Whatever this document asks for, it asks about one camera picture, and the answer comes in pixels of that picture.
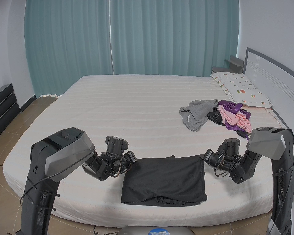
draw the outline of gray cloth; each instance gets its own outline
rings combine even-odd
[[[187,107],[180,108],[180,115],[188,129],[197,131],[207,122],[208,117],[206,115],[217,106],[218,100],[194,100]]]

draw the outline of white bed sheet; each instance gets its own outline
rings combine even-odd
[[[192,156],[217,150],[226,138],[240,138],[240,153],[247,140],[208,120],[190,131],[179,108],[196,99],[228,99],[213,78],[163,75],[85,76],[52,103],[22,135],[3,165],[10,187],[22,195],[30,166],[31,145],[60,129],[86,131],[98,153],[106,150],[108,135],[124,138],[138,158]],[[269,109],[246,107],[253,128],[281,127]],[[124,175],[106,181],[79,167],[58,189],[52,214],[100,226],[208,226],[268,212],[272,206],[271,161],[262,157],[254,176],[242,184],[217,178],[205,165],[206,202],[190,207],[125,205],[121,201]]]

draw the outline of tile floor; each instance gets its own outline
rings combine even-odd
[[[40,97],[9,124],[0,135],[0,165],[3,164],[11,149],[19,140],[20,136],[28,129],[33,121],[54,101],[54,97]],[[262,214],[248,219],[232,223],[191,228],[196,235],[264,235],[271,213]],[[0,234],[7,232],[14,234],[20,229],[21,206],[19,197],[7,184],[2,167],[0,167]],[[98,234],[119,231],[119,228],[97,227]],[[93,234],[93,225],[76,223],[70,220],[51,216],[49,224],[51,235],[90,235]]]

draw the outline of pillow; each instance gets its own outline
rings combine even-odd
[[[243,73],[217,72],[210,75],[225,91],[229,99],[251,107],[270,108],[272,104]]]

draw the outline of curtain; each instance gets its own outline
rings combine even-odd
[[[108,0],[27,0],[25,44],[37,97],[112,74]]]
[[[209,76],[236,56],[238,0],[111,0],[114,74]]]
[[[236,55],[238,30],[238,0],[26,2],[26,56],[37,97],[61,95],[85,75],[209,76]]]

